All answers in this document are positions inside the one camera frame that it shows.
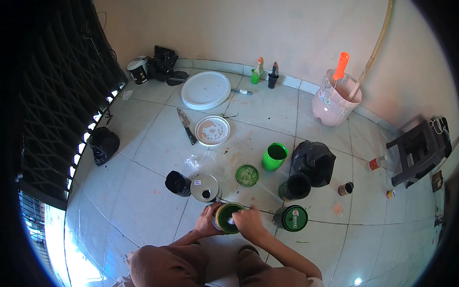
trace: green paint can lid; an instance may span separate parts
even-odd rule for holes
[[[306,210],[299,205],[292,205],[284,211],[282,225],[291,232],[300,231],[308,222]]]
[[[236,180],[241,186],[253,186],[258,181],[258,170],[253,165],[241,165],[236,171]]]

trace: beige wall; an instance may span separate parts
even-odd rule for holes
[[[362,106],[402,129],[418,114],[443,115],[459,136],[458,98],[447,62],[417,8],[396,0],[392,21],[363,83]],[[155,45],[183,58],[264,67],[320,84],[340,52],[346,73],[362,72],[384,21],[386,0],[94,0],[107,12],[105,33],[125,68]],[[105,15],[99,14],[103,25]]]

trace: orange roller handle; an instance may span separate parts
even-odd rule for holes
[[[347,62],[349,61],[349,54],[342,52],[340,55],[340,60],[338,61],[338,67],[336,68],[336,73],[333,75],[333,79],[337,81],[344,77],[344,70],[346,69]]]

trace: no brand logo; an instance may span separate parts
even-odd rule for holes
[[[292,214],[293,214],[293,228],[297,228],[298,227],[298,210],[294,209],[292,211]]]

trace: black knife handle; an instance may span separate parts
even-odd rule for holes
[[[195,138],[190,128],[185,128],[185,130],[186,130],[186,134],[188,135],[188,138],[190,139],[191,145],[194,146],[198,140]]]

